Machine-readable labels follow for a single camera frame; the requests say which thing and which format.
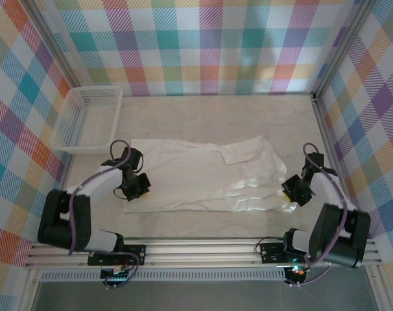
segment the gray floor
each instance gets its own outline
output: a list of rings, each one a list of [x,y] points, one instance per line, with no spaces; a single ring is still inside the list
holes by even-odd
[[[132,282],[106,291],[100,282],[45,282],[32,311],[83,310],[378,310],[364,268],[333,268],[303,288],[282,281]]]

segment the metal frame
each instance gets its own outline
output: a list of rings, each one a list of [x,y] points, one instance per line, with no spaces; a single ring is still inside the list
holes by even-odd
[[[337,161],[337,157],[336,157],[335,151],[333,149],[331,139],[328,134],[325,118],[323,116],[323,113],[322,113],[319,105],[318,105],[317,99],[313,94],[311,94],[311,102],[312,102],[313,111],[316,116],[316,121],[318,123],[320,135],[322,136],[322,141],[324,143],[324,147],[325,147],[325,151],[326,151],[326,155],[327,155],[327,160],[329,161],[329,165],[331,168],[333,168],[338,173],[340,186],[342,187],[343,191],[348,196],[350,196],[350,193],[348,192],[348,188],[346,187],[346,184],[345,184],[345,180],[342,176],[342,170],[340,169],[339,162]]]
[[[49,49],[49,52],[61,69],[69,85],[71,87],[80,86],[80,81],[74,73],[73,68],[71,68],[70,64],[68,63],[67,58],[64,56],[64,53],[56,38],[54,37],[54,34],[50,31],[48,24],[44,20],[41,11],[38,8],[38,5],[34,3],[34,0],[20,0],[20,2],[28,14],[30,20],[34,23],[35,28],[40,33],[43,42]]]
[[[388,282],[384,267],[382,265],[371,265],[365,268],[378,308],[382,311],[393,311],[393,291]]]
[[[64,40],[69,53],[71,54],[76,66],[78,67],[78,70],[80,71],[80,74],[82,75],[84,79],[84,83],[88,86],[94,85],[93,80],[91,79],[86,66],[84,65],[84,62],[82,61],[82,58],[80,54],[77,51],[77,48],[73,42],[73,39],[71,38],[67,27],[61,18],[61,15],[57,9],[57,7],[54,4],[54,0],[43,0],[43,3],[48,11],[48,13],[51,16],[51,19],[55,25],[55,27],[58,29],[58,31],[61,34],[62,39]]]
[[[340,30],[342,29],[344,20],[348,17],[352,6],[354,5],[354,1],[344,1],[339,13],[337,15],[336,21],[331,27],[331,31],[326,39],[325,45],[322,47],[320,51],[320,55],[315,62],[315,68],[309,78],[309,81],[306,83],[306,90],[307,92],[314,92],[316,91],[316,80],[319,77],[320,71],[322,70],[325,63],[328,62],[328,56],[333,48],[333,42],[338,37]]]
[[[146,244],[147,254],[145,265],[140,266],[142,273],[163,271],[234,271],[242,273],[237,277],[224,277],[222,281],[236,281],[237,279],[263,279],[281,281],[284,267],[291,267],[293,263],[262,264],[261,257],[255,253],[254,248],[260,238],[222,238],[222,239],[166,239],[166,238],[140,238],[125,239],[126,244]],[[265,242],[276,242],[267,239]],[[97,276],[98,268],[88,266],[89,254],[76,252],[68,256],[68,250],[55,248],[45,244],[34,244],[27,261],[25,270],[25,286],[22,288],[21,301],[17,310],[30,310],[38,285],[41,282],[51,281],[45,276],[46,273],[55,273],[54,279],[64,278],[61,281],[101,281]],[[381,263],[378,250],[373,240],[366,245],[363,265],[373,266]],[[174,281],[169,273],[159,276],[160,281]],[[142,277],[138,281],[152,281],[152,277]]]
[[[316,98],[319,99],[325,93],[326,89],[329,87],[333,77],[339,69],[343,59],[347,55],[352,43],[357,37],[363,23],[370,14],[372,8],[375,5],[376,0],[362,0],[356,14],[352,17],[352,22],[345,31],[345,35],[342,42],[338,46],[336,54],[334,55],[329,68],[327,69],[322,81],[315,93]]]

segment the crumpled white fabric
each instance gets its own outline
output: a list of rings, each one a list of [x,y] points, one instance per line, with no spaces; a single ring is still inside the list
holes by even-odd
[[[150,192],[125,201],[125,213],[162,211],[293,211],[281,190],[286,166],[262,137],[218,146],[133,139],[143,153]]]

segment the white mesh basket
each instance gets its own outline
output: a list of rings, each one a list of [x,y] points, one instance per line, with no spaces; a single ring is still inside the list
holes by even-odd
[[[119,86],[70,89],[50,146],[70,154],[108,153],[116,131],[123,90]]]

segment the aluminum rail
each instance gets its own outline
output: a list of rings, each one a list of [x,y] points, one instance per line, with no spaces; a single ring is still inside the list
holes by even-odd
[[[126,244],[145,244],[145,264],[140,268],[260,268],[288,267],[293,263],[262,264],[261,257],[254,252],[259,239],[219,239],[219,240],[126,240]],[[74,252],[45,244],[34,244],[26,267],[29,269],[51,268],[97,268],[88,266],[89,253]],[[381,258],[373,240],[366,243],[363,265],[380,264]]]

